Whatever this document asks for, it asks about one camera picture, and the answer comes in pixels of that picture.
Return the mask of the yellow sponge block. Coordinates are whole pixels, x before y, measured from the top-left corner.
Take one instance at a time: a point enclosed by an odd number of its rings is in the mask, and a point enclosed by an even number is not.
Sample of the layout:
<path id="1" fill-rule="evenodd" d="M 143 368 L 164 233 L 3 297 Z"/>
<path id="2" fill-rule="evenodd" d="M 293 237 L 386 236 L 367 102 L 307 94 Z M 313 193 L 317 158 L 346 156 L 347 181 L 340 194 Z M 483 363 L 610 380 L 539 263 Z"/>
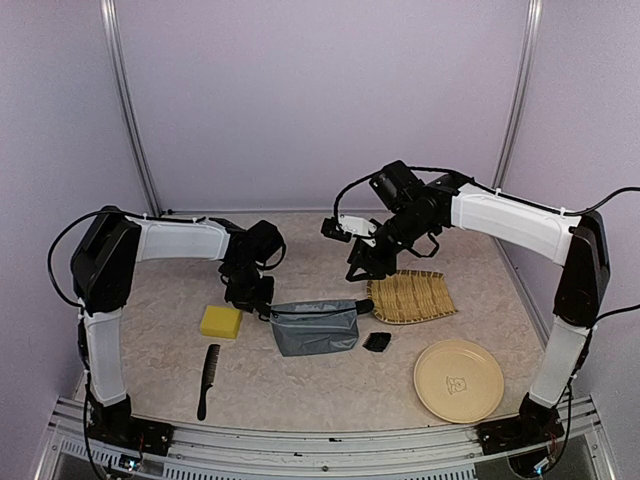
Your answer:
<path id="1" fill-rule="evenodd" d="M 235 308 L 207 306 L 201 323 L 203 336 L 236 339 L 240 329 L 243 312 Z"/>

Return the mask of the grey zip pouch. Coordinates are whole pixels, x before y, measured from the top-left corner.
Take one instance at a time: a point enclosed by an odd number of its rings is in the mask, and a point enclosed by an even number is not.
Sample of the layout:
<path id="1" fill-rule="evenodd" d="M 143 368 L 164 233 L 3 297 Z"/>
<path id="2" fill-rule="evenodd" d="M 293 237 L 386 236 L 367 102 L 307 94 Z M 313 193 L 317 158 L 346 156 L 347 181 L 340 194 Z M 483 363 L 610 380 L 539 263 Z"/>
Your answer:
<path id="1" fill-rule="evenodd" d="M 280 353 L 300 357 L 351 350 L 359 340 L 357 319 L 371 313 L 372 300 L 319 300 L 278 305 L 258 304 Z"/>

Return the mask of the black clipper guard attachment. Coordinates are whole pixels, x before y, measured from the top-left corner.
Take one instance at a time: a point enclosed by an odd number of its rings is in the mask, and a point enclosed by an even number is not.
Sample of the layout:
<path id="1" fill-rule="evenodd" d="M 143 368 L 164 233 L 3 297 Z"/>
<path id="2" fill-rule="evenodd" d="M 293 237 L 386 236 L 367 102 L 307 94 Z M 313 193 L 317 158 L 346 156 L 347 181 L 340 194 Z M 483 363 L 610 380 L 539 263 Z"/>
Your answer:
<path id="1" fill-rule="evenodd" d="M 363 347 L 374 353 L 383 353 L 389 346 L 392 335 L 389 332 L 373 332 L 363 343 Z"/>

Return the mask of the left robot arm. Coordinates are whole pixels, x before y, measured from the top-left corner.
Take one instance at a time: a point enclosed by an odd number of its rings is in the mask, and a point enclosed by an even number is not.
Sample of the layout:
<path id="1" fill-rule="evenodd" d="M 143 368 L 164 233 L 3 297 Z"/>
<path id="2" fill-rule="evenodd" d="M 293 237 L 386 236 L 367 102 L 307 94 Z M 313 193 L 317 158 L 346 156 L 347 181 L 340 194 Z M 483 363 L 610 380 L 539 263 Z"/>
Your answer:
<path id="1" fill-rule="evenodd" d="M 90 391 L 108 407 L 99 419 L 102 430 L 121 445 L 133 443 L 140 434 L 137 418 L 115 405 L 127 398 L 120 320 L 138 264 L 165 259 L 214 261 L 225 302 L 252 312 L 272 301 L 275 280 L 269 273 L 285 254 L 283 235 L 266 220 L 245 229 L 223 218 L 162 219 L 114 206 L 96 212 L 70 267 L 87 340 Z"/>

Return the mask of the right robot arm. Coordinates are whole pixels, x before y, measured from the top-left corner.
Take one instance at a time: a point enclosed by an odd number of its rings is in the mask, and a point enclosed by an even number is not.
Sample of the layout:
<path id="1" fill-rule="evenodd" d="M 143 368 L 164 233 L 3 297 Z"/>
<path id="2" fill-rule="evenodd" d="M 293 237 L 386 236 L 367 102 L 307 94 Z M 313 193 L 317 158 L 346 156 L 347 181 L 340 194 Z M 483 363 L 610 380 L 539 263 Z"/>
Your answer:
<path id="1" fill-rule="evenodd" d="M 554 209 L 502 194 L 455 170 L 434 167 L 436 179 L 424 182 L 421 171 L 396 160 L 364 177 L 391 214 L 382 223 L 333 213 L 339 237 L 354 243 L 347 278 L 384 279 L 395 273 L 400 252 L 413 252 L 417 240 L 434 241 L 447 228 L 488 235 L 560 266 L 551 334 L 528 393 L 538 405 L 511 423 L 512 436 L 531 444 L 549 429 L 545 408 L 554 407 L 571 383 L 599 320 L 610 279 L 603 219 L 596 210 Z"/>

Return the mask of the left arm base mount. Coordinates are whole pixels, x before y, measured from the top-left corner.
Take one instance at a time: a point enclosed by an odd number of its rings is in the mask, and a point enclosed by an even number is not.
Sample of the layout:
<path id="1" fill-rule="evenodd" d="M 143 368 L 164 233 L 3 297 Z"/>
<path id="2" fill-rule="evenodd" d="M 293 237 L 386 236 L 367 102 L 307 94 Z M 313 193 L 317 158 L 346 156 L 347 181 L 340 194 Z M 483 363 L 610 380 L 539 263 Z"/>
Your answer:
<path id="1" fill-rule="evenodd" d="M 167 456 L 175 427 L 166 422 L 133 416 L 129 395 L 122 401 L 105 406 L 89 393 L 88 405 L 91 407 L 87 427 L 90 439 L 140 453 Z"/>

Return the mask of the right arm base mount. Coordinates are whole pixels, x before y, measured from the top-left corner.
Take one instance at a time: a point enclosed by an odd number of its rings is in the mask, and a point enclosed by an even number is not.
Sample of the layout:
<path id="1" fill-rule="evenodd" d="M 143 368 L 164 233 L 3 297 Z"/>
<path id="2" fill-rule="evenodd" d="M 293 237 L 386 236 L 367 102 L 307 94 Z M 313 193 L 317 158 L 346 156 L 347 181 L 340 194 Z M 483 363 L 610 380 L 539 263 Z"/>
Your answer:
<path id="1" fill-rule="evenodd" d="M 475 427 L 484 455 L 544 443 L 565 434 L 555 406 L 544 407 L 527 393 L 517 415 L 484 421 Z"/>

